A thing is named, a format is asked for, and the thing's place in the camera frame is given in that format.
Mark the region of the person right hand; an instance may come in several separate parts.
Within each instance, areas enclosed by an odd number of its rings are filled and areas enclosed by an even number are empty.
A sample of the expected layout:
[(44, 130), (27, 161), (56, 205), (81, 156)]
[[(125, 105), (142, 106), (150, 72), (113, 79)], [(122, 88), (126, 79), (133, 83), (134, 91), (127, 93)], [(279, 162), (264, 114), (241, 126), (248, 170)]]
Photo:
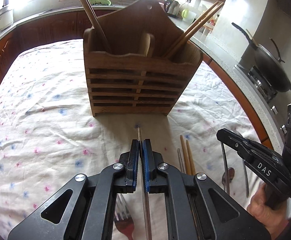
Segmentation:
[(287, 202), (282, 202), (277, 210), (268, 207), (265, 204), (265, 186), (265, 183), (260, 185), (257, 192), (251, 198), (247, 211), (265, 226), (271, 235), (271, 239), (276, 239), (289, 223), (289, 220), (286, 218)]

